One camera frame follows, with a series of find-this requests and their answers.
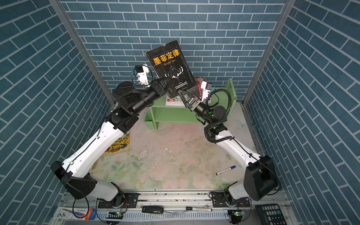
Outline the white La Dame book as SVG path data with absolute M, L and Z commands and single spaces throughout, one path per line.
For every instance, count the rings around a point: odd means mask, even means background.
M 166 106 L 172 106 L 172 107 L 184 107 L 184 103 L 180 98 L 167 98 Z

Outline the black book yellow title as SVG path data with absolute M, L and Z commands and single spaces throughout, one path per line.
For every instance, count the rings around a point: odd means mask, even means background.
M 196 87 L 197 82 L 177 40 L 147 51 L 145 56 L 168 97 L 174 98 L 179 95 L 179 90 L 186 92 Z

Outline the yellow cartoon history book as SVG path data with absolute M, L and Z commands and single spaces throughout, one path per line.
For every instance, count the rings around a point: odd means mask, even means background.
M 117 139 L 103 154 L 102 157 L 111 156 L 130 150 L 130 131 Z

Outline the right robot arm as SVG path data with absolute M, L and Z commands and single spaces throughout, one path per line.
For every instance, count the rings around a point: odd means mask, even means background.
M 185 91 L 178 93 L 185 107 L 196 113 L 197 119 L 205 126 L 205 138 L 225 149 L 244 169 L 244 180 L 225 188 L 226 203 L 234 205 L 244 197 L 259 201 L 264 196 L 277 193 L 282 186 L 273 160 L 267 155 L 261 156 L 255 153 L 231 134 L 225 122 L 232 106 L 232 97 L 225 89 L 215 90 L 209 95 L 212 96 L 218 92 L 227 95 L 227 107 L 216 104 L 210 106 L 207 99 L 202 101 L 196 95 L 186 99 L 187 92 Z

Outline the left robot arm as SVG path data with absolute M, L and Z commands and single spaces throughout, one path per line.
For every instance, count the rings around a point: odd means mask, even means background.
M 122 82 L 112 92 L 119 104 L 96 133 L 63 162 L 55 161 L 51 170 L 75 198 L 95 197 L 119 208 L 124 204 L 123 191 L 114 183 L 105 183 L 89 173 L 95 162 L 138 121 L 139 113 L 164 96 L 162 82 L 153 81 L 146 89 L 136 89 L 132 82 Z

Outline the green nature encyclopedia book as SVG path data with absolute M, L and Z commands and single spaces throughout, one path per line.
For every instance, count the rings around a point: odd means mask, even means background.
M 194 94 L 194 95 L 198 96 L 201 100 L 203 100 L 202 82 L 205 82 L 204 78 L 196 78 L 196 83 L 197 83 L 196 87 L 189 89 L 187 91 L 187 93 Z M 192 96 L 189 94 L 184 94 L 184 97 L 186 100 L 189 100 Z M 180 95 L 178 95 L 174 98 L 170 98 L 166 95 L 165 105 L 166 106 L 175 106 L 175 107 L 183 107 L 184 106 Z

